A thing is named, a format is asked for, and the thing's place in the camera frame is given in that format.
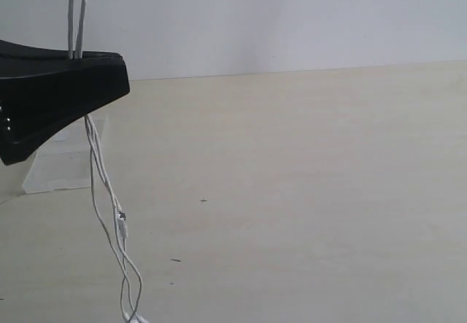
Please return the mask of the clear plastic storage box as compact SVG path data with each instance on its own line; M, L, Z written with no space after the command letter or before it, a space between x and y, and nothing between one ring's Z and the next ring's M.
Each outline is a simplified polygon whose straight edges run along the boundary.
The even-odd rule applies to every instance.
M27 194L90 186L90 146L79 119L48 139L35 153L23 181Z

